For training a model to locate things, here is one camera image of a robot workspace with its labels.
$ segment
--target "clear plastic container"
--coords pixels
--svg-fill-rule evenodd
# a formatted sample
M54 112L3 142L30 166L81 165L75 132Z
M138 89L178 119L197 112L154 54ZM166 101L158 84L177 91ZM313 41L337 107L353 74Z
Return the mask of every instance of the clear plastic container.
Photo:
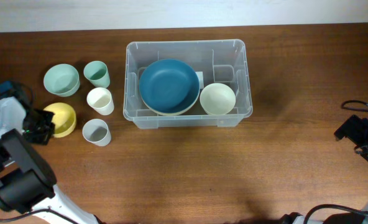
M146 107L139 91L142 72L152 62L174 58L203 72L203 83L223 83L236 94L234 109L226 115L208 115L199 99L186 113L161 116ZM126 49L123 115L141 129L184 126L235 127L253 112L245 43L241 40L131 42Z

